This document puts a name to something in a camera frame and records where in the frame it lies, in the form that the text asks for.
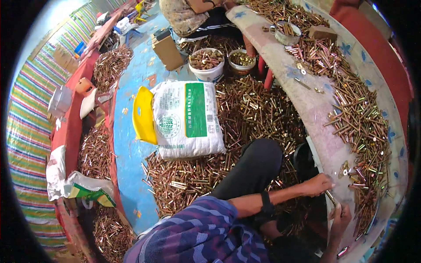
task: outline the logo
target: logo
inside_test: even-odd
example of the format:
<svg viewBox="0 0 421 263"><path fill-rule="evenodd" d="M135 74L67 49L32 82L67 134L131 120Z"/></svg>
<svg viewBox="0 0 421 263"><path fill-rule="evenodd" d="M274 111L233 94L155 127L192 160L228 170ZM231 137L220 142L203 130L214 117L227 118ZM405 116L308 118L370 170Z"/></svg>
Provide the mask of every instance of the logo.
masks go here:
<svg viewBox="0 0 421 263"><path fill-rule="evenodd" d="M180 131L180 118L172 113L164 113L157 118L156 127L159 136L166 139L172 138Z"/></svg>

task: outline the blue painted floor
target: blue painted floor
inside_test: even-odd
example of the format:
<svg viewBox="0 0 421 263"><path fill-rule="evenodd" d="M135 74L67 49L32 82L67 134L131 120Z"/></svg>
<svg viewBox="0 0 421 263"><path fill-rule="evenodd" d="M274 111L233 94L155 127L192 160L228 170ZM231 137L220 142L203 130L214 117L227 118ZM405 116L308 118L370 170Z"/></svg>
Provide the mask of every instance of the blue painted floor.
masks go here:
<svg viewBox="0 0 421 263"><path fill-rule="evenodd" d="M134 57L120 78L114 113L114 148L117 162L117 179L121 201L127 219L134 232L139 234L158 221L154 197L142 179L146 176L141 163L155 151L156 147L136 140L132 124L133 98L140 86L151 89L165 80L196 80L184 65L181 70L167 71L161 60L152 50L150 35L158 29L167 28L168 21L161 14L159 3L148 11L151 17L137 31L141 37L130 39L129 47Z"/></svg>

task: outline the bucket of nuts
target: bucket of nuts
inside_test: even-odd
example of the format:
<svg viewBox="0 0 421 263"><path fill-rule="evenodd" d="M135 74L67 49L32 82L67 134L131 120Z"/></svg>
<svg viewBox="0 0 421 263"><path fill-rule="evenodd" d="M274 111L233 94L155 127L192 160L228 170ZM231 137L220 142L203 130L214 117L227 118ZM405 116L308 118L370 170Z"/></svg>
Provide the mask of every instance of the bucket of nuts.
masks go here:
<svg viewBox="0 0 421 263"><path fill-rule="evenodd" d="M247 55L245 49L237 49L228 55L228 63L237 75L247 75L256 65L256 58Z"/></svg>
<svg viewBox="0 0 421 263"><path fill-rule="evenodd" d="M197 80L218 82L223 77L225 59L215 48L203 48L189 57L189 68Z"/></svg>

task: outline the person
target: person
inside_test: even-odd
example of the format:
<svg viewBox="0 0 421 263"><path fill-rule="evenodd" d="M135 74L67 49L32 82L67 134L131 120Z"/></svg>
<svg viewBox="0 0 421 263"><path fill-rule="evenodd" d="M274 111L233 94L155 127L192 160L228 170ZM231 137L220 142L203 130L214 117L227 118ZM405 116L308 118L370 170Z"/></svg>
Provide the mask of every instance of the person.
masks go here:
<svg viewBox="0 0 421 263"><path fill-rule="evenodd" d="M225 16L234 6L231 0L160 0L162 14L179 37L195 39L217 35L238 41L242 38L247 54L255 57L253 45Z"/></svg>
<svg viewBox="0 0 421 263"><path fill-rule="evenodd" d="M266 192L279 175L282 157L281 147L271 139L245 145L238 163L213 192L159 222L126 252L124 262L333 262L351 220L349 207L338 206L331 216L329 244L321 258L299 239L282 236L273 220L273 205L332 188L330 179L320 173L303 183ZM269 249L258 231L272 240Z"/></svg>

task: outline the black pants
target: black pants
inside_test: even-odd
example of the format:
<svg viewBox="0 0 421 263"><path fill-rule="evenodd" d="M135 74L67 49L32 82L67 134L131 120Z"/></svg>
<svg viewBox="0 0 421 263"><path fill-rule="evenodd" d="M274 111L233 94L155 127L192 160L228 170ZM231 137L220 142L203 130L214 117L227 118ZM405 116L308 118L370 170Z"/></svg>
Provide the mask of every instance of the black pants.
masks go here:
<svg viewBox="0 0 421 263"><path fill-rule="evenodd" d="M208 11L209 18L201 26L186 38L197 38L207 35L216 35L221 37L232 37L237 41L242 40L242 33L225 16L223 7L216 7Z"/></svg>
<svg viewBox="0 0 421 263"><path fill-rule="evenodd" d="M279 175L282 159L283 152L276 141L255 140L243 147L238 163L210 195L228 200L261 193ZM272 243L268 249L273 262L318 262L318 257L296 237L280 236Z"/></svg>

